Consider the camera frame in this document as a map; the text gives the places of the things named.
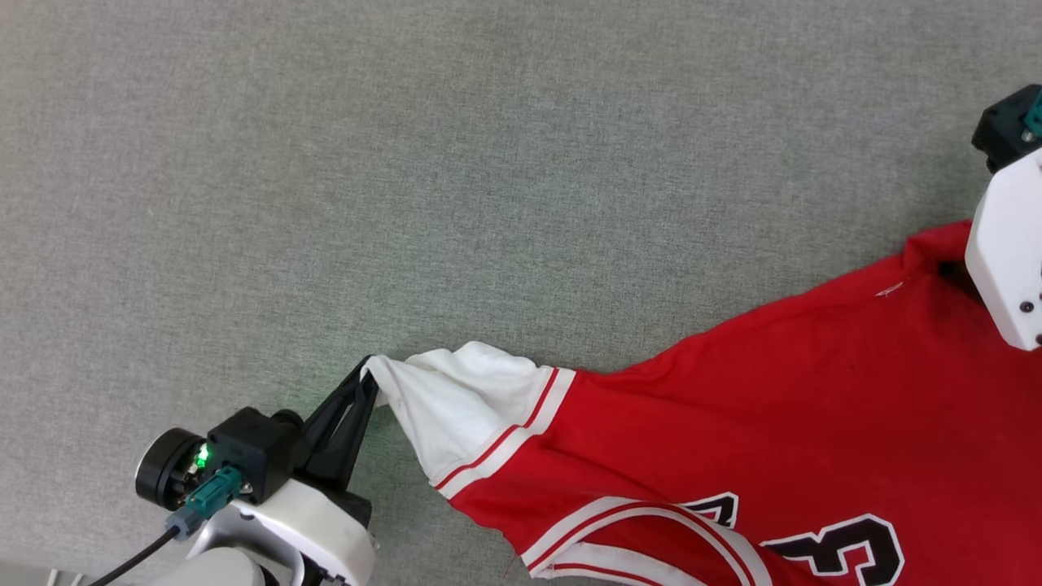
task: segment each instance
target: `teal connector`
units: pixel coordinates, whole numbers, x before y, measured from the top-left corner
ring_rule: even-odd
[[[1024,126],[1027,126],[1036,137],[1042,137],[1042,92],[1039,92],[1039,97],[1035,99],[1035,105],[1027,111]]]
[[[208,519],[239,496],[243,489],[243,474],[231,466],[217,471],[199,488],[192,491],[184,506],[194,509],[199,516]]]
[[[199,485],[184,499],[184,505],[167,517],[167,529],[177,528],[174,539],[184,541],[199,531],[203,521],[228,506],[243,490],[243,473],[225,466]]]

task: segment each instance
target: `white sleeve trim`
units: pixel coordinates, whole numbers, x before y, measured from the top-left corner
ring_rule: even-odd
[[[550,426],[575,372],[469,342],[405,362],[373,357],[372,372],[439,492],[452,498]]]
[[[582,538],[614,522],[639,516],[663,517],[690,529],[720,554],[742,586],[771,586],[766,565],[752,544],[741,535],[681,507],[614,496],[598,498],[554,523],[521,554],[521,559],[534,578],[550,578],[562,556],[582,545]],[[652,580],[650,575],[658,571],[638,558],[619,559],[613,569],[649,581]]]

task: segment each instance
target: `black number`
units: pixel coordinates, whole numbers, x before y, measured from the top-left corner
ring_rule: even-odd
[[[738,520],[738,495],[734,492],[724,492],[694,503],[684,503],[680,506],[709,517],[727,529],[735,529],[735,522]]]
[[[808,560],[816,576],[842,576],[850,571],[845,554],[864,547],[868,561],[854,567],[862,586],[891,586],[904,566],[904,555],[897,542],[894,527],[875,515],[862,515],[818,533],[804,533],[784,539],[764,541],[790,560]]]

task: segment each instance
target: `white stripe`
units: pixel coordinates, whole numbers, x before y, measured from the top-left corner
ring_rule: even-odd
[[[576,543],[569,547],[567,552],[563,552],[554,558],[553,563],[555,565],[569,563],[591,565],[601,569],[640,576],[655,584],[668,584],[669,586],[706,586],[704,582],[696,580],[679,568],[645,556],[644,554],[638,554],[623,547],[612,547],[596,543]],[[647,586],[644,582],[638,582],[621,576],[607,572],[594,572],[581,568],[557,569],[550,566],[542,569],[538,576],[532,573],[532,578],[550,579],[559,576],[588,576],[591,578],[603,578],[621,584]]]
[[[589,503],[581,509],[553,523],[553,527],[548,529],[542,537],[536,540],[530,547],[521,554],[521,561],[523,561],[525,565],[531,565],[534,561],[542,557],[547,550],[560,541],[561,538],[564,537],[569,531],[578,527],[582,521],[601,513],[606,513],[616,507],[628,505],[629,503],[636,503],[636,500],[632,498],[622,498],[621,496],[604,496]]]
[[[499,468],[503,467],[503,465],[514,457],[517,450],[524,444],[524,442],[528,441],[529,438],[545,433],[546,430],[549,429],[550,423],[553,421],[553,417],[557,414],[557,409],[561,408],[561,404],[565,400],[565,394],[567,394],[568,389],[572,386],[572,381],[574,379],[574,370],[559,368],[557,376],[553,380],[553,384],[550,385],[550,389],[546,393],[546,398],[543,399],[543,404],[540,406],[539,412],[536,414],[536,418],[532,420],[531,425],[527,429],[517,428],[510,432],[506,439],[496,446],[496,449],[482,460],[480,464],[474,466],[473,468],[466,468],[452,477],[452,480],[443,486],[439,492],[441,492],[446,498],[451,499],[453,496],[458,494],[461,490],[474,481],[487,479],[496,473]],[[489,447],[496,443],[502,433],[503,432],[500,432],[495,437],[490,438],[490,441],[488,442]],[[476,461],[486,451],[488,451],[488,447],[476,451],[477,457],[473,458],[468,463],[454,466],[441,478],[432,479],[430,485],[438,486],[445,478],[448,478],[453,470]]]
[[[607,511],[611,511],[612,509],[615,509],[619,506],[627,505],[630,503],[639,503],[639,502],[629,498],[609,496],[609,497],[598,498],[597,500],[590,503],[586,507],[582,507],[578,511],[572,513],[571,515],[568,515],[567,517],[554,523],[553,527],[551,527],[542,537],[540,537],[536,541],[536,543],[531,545],[531,547],[529,547],[527,551],[521,554],[522,561],[525,562],[525,565],[530,566],[532,562],[543,557],[547,552],[550,552],[550,555],[546,556],[543,559],[543,561],[539,563],[539,565],[530,567],[531,575],[536,576],[547,566],[556,563],[557,559],[565,552],[567,552],[570,547],[574,546],[575,544],[579,543],[584,537],[590,535],[591,533],[594,533],[599,529],[607,527],[616,521],[630,517],[656,516],[674,520],[687,527],[688,529],[696,533],[699,537],[704,539],[705,542],[709,543],[711,546],[713,546],[713,548],[716,550],[717,553],[720,554],[720,556],[727,562],[727,564],[735,571],[735,575],[739,578],[739,581],[742,583],[742,586],[771,585],[770,573],[768,573],[767,568],[763,563],[763,560],[760,559],[760,556],[759,554],[756,554],[755,548],[752,547],[752,545],[744,537],[733,531],[727,530],[726,528],[716,526],[713,521],[710,520],[705,520],[705,523],[711,528],[710,530],[706,530],[700,523],[691,520],[684,513],[679,512],[676,509],[673,509],[671,506],[666,506],[666,505],[656,506],[649,503],[647,504],[648,505],[647,507],[637,507],[634,509],[628,509],[626,511],[621,511],[619,513],[607,515],[601,519],[586,524],[581,530],[576,531],[573,535],[571,535],[571,537],[562,542],[555,548],[553,548],[552,551],[550,550],[551,547],[554,547],[554,544],[561,541],[565,537],[565,535],[571,533],[577,527],[587,522],[590,518],[605,513]],[[730,552],[728,552],[727,548],[724,546],[724,541],[726,541],[726,543],[735,550],[735,552],[739,555],[739,557],[742,558],[742,561],[745,562],[745,566],[749,569],[749,575],[751,575],[752,583],[749,582],[750,576],[746,575],[745,570],[742,569],[742,566],[738,563],[738,560],[736,560],[735,557],[730,554]],[[639,571],[630,571],[628,569],[625,571],[639,575]]]

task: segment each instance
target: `cloth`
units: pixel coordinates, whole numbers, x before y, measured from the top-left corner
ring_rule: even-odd
[[[534,577],[1035,584],[1042,352],[942,276],[968,234],[613,374],[479,343],[368,368],[431,485]]]

